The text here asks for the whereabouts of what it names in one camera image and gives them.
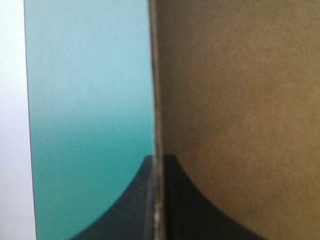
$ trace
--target brown cardboard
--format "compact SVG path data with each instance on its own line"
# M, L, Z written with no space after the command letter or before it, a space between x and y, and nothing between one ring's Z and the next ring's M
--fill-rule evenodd
M320 237L320 1L158 1L165 153L270 240Z

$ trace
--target white background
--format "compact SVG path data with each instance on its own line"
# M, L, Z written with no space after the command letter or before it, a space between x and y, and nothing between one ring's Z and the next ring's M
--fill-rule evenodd
M35 240L23 0L0 0L0 240Z

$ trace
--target dark curved shape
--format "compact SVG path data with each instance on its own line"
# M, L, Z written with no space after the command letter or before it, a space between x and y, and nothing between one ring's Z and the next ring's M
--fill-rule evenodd
M152 240L152 156L146 156L120 198L100 218L71 240Z
M263 240L215 207L174 155L164 157L167 240Z

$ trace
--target teal panel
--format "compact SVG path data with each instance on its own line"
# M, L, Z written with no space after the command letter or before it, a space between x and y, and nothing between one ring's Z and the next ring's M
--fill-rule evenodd
M153 154L146 0L25 0L38 240L66 240Z

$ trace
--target gradient teal background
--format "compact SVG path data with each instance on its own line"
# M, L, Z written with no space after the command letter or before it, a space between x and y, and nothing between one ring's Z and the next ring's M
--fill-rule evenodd
M38 240L103 214L153 153L146 0L25 0Z

